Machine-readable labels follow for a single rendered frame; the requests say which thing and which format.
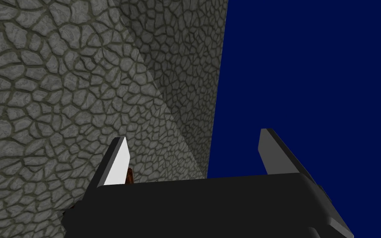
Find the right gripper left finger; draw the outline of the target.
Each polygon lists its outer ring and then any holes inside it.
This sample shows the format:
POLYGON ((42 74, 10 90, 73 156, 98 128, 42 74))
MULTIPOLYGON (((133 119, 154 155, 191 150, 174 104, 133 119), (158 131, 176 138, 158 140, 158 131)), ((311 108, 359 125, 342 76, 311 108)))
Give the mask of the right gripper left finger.
POLYGON ((130 152, 125 137, 115 137, 101 160, 89 188, 126 183, 130 152))

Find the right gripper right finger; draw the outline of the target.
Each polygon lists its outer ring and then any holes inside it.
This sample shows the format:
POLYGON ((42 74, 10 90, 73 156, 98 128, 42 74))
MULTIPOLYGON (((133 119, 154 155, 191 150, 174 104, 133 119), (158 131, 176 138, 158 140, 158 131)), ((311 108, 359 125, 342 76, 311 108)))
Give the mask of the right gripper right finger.
POLYGON ((274 129, 261 129, 258 152, 268 175, 302 173, 315 182, 274 129))

